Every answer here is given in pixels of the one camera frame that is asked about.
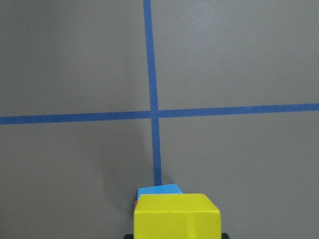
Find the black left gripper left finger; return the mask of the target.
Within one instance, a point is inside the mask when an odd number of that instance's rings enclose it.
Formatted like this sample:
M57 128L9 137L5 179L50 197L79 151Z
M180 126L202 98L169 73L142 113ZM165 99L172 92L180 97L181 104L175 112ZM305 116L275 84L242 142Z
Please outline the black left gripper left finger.
M124 239L134 239L134 235L133 234L126 234L124 236Z

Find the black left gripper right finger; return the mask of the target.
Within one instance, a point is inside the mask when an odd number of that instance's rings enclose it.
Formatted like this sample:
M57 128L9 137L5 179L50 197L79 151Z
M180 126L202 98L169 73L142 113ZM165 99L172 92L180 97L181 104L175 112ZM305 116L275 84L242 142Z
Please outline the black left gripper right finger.
M228 239L228 234L227 233L222 233L221 234L222 239Z

